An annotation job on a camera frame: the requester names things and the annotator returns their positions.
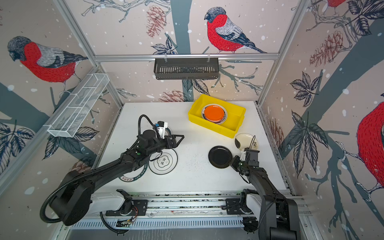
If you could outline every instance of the black plate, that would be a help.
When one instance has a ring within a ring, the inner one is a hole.
[[[226,168],[232,164],[232,153],[228,148],[215,146],[208,153],[209,162],[217,168]]]

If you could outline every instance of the yellow bin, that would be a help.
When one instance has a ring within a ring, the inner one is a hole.
[[[201,116],[201,110],[203,107],[212,103],[224,107],[228,113],[226,121],[221,125],[205,120]],[[208,128],[224,136],[234,138],[237,131],[239,131],[239,127],[243,123],[244,114],[244,107],[202,94],[192,105],[188,112],[188,117],[189,121],[196,123],[197,125]]]

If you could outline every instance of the black metal basket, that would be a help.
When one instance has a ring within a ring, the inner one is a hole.
[[[158,80],[216,79],[218,58],[156,58],[154,73]]]

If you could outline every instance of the orange plate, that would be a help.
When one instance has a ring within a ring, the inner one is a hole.
[[[218,122],[224,117],[224,110],[216,105],[206,107],[204,115],[211,122]]]

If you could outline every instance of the stacked plates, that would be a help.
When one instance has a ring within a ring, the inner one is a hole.
[[[208,104],[201,110],[201,116],[210,122],[222,124],[228,117],[228,113],[218,104]]]

